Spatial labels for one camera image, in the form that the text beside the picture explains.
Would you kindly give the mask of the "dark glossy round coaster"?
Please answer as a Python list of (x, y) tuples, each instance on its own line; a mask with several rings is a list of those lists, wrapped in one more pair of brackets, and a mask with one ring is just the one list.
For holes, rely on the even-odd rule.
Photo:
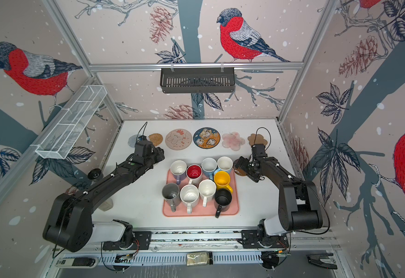
[(237, 163), (238, 163), (238, 159), (236, 159), (233, 163), (233, 170), (236, 173), (236, 175), (238, 176), (242, 176), (245, 177), (246, 176), (246, 172), (244, 170), (242, 170), (241, 168), (237, 167)]

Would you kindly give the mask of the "pink flower coaster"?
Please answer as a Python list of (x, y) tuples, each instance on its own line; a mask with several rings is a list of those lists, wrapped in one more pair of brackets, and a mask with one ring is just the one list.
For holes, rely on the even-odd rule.
[(245, 139), (240, 137), (239, 133), (225, 133), (222, 135), (222, 147), (229, 148), (232, 151), (239, 151), (245, 144)]

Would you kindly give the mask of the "white mug front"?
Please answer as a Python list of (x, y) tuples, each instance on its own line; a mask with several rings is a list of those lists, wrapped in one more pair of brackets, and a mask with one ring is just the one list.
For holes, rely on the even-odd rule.
[(199, 189), (192, 184), (185, 185), (180, 191), (180, 199), (186, 207), (187, 214), (192, 214), (200, 200)]

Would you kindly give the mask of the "pink bunny round coaster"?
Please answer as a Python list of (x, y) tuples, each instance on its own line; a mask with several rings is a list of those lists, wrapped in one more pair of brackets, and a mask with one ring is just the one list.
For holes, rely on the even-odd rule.
[(175, 151), (180, 151), (189, 147), (192, 142), (192, 134), (185, 129), (172, 130), (165, 137), (166, 146)]

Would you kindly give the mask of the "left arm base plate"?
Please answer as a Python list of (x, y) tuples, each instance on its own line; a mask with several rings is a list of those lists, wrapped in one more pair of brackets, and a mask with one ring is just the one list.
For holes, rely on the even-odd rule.
[(117, 242), (104, 242), (104, 251), (148, 250), (152, 233), (147, 231), (126, 232)]

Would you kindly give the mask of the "grey mug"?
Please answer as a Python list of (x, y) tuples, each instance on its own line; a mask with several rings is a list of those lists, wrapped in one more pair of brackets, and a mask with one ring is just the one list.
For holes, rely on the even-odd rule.
[(174, 213), (181, 204), (180, 188), (177, 184), (166, 184), (162, 189), (162, 197)]

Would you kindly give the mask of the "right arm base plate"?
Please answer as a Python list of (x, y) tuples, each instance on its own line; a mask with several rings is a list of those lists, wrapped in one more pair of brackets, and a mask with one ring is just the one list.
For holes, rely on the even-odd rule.
[(285, 236), (268, 236), (258, 230), (242, 230), (238, 242), (244, 249), (289, 249)]

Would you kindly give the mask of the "grey woven round coaster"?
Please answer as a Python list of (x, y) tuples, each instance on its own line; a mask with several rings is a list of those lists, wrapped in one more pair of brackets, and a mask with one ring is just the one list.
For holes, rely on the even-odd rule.
[(137, 141), (139, 140), (139, 135), (135, 134), (128, 139), (128, 146), (135, 148)]

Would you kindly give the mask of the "cork flower coaster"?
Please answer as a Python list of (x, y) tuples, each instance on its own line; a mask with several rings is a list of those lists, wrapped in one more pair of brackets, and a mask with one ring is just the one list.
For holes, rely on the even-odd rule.
[(261, 134), (254, 134), (252, 133), (248, 137), (248, 142), (250, 146), (253, 146), (255, 144), (263, 144), (265, 146), (268, 145), (268, 141), (261, 135)]

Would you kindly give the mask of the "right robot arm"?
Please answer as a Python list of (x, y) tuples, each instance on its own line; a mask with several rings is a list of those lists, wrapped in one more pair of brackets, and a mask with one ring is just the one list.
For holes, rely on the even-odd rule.
[(268, 178), (279, 190), (277, 214), (259, 222), (259, 237), (280, 236), (323, 226), (324, 218), (314, 183), (295, 177), (274, 157), (254, 158), (250, 161), (241, 156), (234, 167), (244, 171), (256, 183), (262, 177)]

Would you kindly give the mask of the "blue cartoon round coaster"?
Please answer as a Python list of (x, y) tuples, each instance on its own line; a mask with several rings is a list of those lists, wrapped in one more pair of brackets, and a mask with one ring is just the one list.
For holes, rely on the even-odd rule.
[(193, 134), (193, 142), (202, 149), (215, 148), (220, 140), (219, 132), (211, 127), (203, 127)]

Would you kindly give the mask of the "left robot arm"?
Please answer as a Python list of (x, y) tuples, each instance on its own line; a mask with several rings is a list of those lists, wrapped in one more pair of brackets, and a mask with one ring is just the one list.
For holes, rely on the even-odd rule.
[(164, 159), (164, 150), (153, 142), (137, 142), (134, 153), (91, 188), (55, 198), (42, 237), (68, 251), (79, 251), (92, 237), (92, 214), (98, 207)]

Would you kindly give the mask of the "lavender mug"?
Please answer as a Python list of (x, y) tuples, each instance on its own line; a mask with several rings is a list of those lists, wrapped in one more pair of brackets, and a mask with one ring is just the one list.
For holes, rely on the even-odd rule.
[(173, 162), (172, 165), (170, 166), (170, 172), (173, 178), (175, 179), (177, 185), (180, 185), (181, 182), (187, 178), (186, 171), (187, 171), (187, 163), (182, 160), (177, 160)]

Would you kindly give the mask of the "red interior white mug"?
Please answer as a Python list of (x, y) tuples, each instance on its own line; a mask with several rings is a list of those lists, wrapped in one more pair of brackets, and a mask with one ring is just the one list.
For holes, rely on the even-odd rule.
[(199, 165), (192, 164), (187, 168), (186, 176), (189, 179), (188, 184), (199, 186), (203, 179), (203, 170)]

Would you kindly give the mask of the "rattan round coaster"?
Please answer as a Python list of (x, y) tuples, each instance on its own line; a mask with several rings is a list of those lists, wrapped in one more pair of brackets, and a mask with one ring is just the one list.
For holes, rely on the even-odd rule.
[(158, 147), (163, 142), (163, 136), (159, 133), (154, 133), (148, 136), (148, 140), (151, 141), (155, 147)]

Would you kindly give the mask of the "yellow mug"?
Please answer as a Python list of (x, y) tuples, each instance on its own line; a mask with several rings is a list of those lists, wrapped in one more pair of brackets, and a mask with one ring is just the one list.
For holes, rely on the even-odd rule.
[(231, 194), (233, 194), (233, 188), (230, 186), (230, 175), (228, 172), (225, 171), (218, 171), (214, 174), (214, 182), (216, 184), (216, 190), (228, 190)]

